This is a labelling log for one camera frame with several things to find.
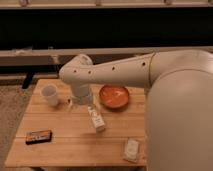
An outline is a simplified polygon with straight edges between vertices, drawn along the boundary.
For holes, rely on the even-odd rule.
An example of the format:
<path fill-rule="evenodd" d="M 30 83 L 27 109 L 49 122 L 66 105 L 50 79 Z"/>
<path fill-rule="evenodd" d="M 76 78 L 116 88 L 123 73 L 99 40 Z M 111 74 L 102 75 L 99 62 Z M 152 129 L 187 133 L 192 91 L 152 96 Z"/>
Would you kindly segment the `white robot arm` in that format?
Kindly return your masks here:
<path fill-rule="evenodd" d="M 78 99 L 91 83 L 147 88 L 148 171 L 213 171 L 212 53 L 157 52 L 98 65 L 81 54 L 59 75 Z"/>

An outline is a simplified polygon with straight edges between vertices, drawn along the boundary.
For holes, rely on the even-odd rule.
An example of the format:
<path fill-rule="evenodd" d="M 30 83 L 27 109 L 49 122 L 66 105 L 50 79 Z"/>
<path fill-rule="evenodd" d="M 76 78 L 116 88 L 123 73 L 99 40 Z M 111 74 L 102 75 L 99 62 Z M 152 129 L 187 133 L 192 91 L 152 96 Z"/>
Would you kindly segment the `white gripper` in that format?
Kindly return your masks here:
<path fill-rule="evenodd" d="M 77 105 L 88 105 L 93 102 L 93 93 L 89 84 L 71 85 L 71 100 Z"/>

